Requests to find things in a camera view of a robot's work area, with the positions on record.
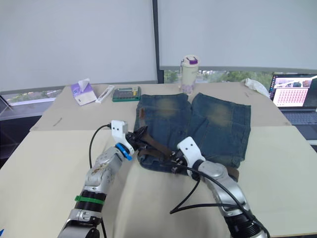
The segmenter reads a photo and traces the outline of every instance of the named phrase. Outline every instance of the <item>white roller blind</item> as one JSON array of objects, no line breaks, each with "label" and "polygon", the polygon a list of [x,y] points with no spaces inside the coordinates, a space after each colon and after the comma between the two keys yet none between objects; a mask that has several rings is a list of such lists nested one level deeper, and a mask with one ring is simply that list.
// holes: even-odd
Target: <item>white roller blind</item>
[{"label": "white roller blind", "polygon": [[0,0],[0,91],[157,80],[151,0]]},{"label": "white roller blind", "polygon": [[159,0],[160,68],[317,70],[316,0]]}]

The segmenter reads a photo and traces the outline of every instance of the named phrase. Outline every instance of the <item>window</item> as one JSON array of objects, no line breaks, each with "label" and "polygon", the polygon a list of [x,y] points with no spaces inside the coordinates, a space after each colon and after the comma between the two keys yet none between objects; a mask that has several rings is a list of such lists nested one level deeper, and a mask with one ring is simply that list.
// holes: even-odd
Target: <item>window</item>
[{"label": "window", "polygon": [[62,92],[62,89],[47,90],[41,92],[27,92],[17,94],[6,94],[2,97],[10,106],[17,106],[30,103],[51,102]]},{"label": "window", "polygon": [[[240,82],[243,79],[254,79],[269,90],[274,72],[253,72],[253,71],[215,71],[199,70],[196,83],[216,83],[216,82]],[[178,83],[181,75],[178,70],[165,70],[165,83]]]}]

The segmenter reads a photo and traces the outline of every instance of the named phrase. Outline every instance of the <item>tissue box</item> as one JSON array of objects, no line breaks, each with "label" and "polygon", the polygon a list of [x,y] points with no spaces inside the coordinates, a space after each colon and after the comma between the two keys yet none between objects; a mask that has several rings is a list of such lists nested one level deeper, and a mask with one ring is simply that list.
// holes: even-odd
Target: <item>tissue box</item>
[{"label": "tissue box", "polygon": [[75,83],[71,85],[71,92],[73,93],[76,102],[81,106],[87,103],[91,103],[97,99],[90,83],[87,85],[83,92],[80,91],[79,84]]}]

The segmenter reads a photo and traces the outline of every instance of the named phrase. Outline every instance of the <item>laptop keyboard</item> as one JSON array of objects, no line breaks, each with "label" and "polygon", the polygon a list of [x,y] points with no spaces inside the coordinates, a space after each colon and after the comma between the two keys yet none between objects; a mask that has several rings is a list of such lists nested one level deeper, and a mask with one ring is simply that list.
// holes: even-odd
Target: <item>laptop keyboard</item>
[{"label": "laptop keyboard", "polygon": [[292,125],[317,125],[317,113],[283,113]]}]

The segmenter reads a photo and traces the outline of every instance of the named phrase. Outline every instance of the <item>white water bottle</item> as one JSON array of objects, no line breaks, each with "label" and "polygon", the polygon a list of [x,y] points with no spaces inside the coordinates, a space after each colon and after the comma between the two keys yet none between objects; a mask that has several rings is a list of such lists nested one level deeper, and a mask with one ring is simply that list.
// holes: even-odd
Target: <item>white water bottle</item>
[{"label": "white water bottle", "polygon": [[196,76],[199,68],[200,60],[195,55],[186,55],[181,66],[181,89],[183,93],[188,95],[193,93]]}]

